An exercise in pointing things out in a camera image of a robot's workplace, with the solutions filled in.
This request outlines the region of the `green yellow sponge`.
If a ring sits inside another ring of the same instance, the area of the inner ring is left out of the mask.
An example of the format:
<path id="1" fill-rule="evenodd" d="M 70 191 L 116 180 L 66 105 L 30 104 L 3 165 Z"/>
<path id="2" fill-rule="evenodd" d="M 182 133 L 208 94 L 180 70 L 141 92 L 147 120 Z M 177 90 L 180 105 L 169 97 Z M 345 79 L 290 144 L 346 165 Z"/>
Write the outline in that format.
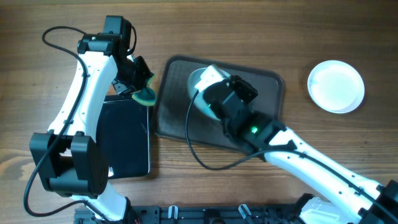
<path id="1" fill-rule="evenodd" d="M 150 88 L 150 84 L 154 78 L 154 74 L 149 78 L 147 86 L 140 91 L 135 92 L 132 95 L 132 99 L 144 106 L 154 106 L 156 102 L 156 94 L 153 89 Z"/>

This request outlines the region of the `white plate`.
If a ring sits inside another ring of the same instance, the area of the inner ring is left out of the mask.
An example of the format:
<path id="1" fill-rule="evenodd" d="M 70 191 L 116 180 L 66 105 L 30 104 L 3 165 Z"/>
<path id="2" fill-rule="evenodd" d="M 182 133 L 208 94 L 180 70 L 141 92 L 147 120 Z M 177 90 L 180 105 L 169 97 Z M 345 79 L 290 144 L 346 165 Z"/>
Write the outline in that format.
<path id="1" fill-rule="evenodd" d="M 214 112 L 210 109 L 210 106 L 208 103 L 203 99 L 203 94 L 204 91 L 199 92 L 196 88 L 194 88 L 194 85 L 196 84 L 197 81 L 199 81 L 199 76 L 200 74 L 205 70 L 206 67 L 204 68 L 199 68 L 195 71 L 193 71 L 187 81 L 187 90 L 190 95 L 190 98 L 193 98 L 194 94 L 198 92 L 193 104 L 207 117 L 211 119 L 218 120 L 218 118 L 215 116 Z"/>
<path id="2" fill-rule="evenodd" d="M 361 75 L 350 64 L 339 60 L 316 65 L 308 75 L 307 89 L 317 106 L 336 114 L 356 110 L 365 96 Z"/>

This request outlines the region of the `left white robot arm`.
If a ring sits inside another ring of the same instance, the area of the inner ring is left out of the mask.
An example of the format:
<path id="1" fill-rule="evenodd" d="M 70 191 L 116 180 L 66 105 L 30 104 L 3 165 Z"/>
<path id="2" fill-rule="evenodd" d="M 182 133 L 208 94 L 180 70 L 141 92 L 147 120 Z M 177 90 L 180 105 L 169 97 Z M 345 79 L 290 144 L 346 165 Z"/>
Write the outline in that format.
<path id="1" fill-rule="evenodd" d="M 142 57 L 133 57 L 137 35 L 133 29 L 83 34 L 73 56 L 75 77 L 64 104 L 46 133 L 35 133 L 30 151 L 32 177 L 45 190 L 86 205 L 101 223 L 137 223 L 139 217 L 127 197 L 109 183 L 109 165 L 96 143 L 96 128 L 112 82 L 144 106 L 153 106 L 153 73 Z"/>

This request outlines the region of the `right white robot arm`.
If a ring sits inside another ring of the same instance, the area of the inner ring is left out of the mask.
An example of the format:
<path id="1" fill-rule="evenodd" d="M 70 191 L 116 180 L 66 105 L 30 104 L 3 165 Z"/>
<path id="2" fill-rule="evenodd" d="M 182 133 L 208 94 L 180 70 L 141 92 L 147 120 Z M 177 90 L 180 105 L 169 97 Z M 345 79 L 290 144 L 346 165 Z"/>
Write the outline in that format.
<path id="1" fill-rule="evenodd" d="M 258 157 L 290 172 L 327 201 L 306 195 L 301 223 L 397 223 L 397 182 L 381 185 L 339 165 L 279 120 L 249 107 L 258 91 L 236 75 L 201 77 L 196 89 L 246 159 Z"/>

